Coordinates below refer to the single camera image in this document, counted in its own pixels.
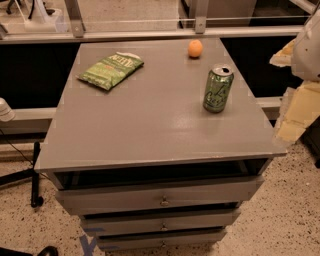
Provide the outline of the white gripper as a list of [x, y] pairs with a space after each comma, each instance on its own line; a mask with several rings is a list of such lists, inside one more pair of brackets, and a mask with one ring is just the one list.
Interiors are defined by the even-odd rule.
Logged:
[[292, 73], [304, 81], [293, 90], [289, 104], [282, 111], [283, 119], [275, 137], [283, 143], [295, 143], [320, 116], [320, 11], [306, 22], [295, 40], [275, 53], [269, 63], [291, 67]]

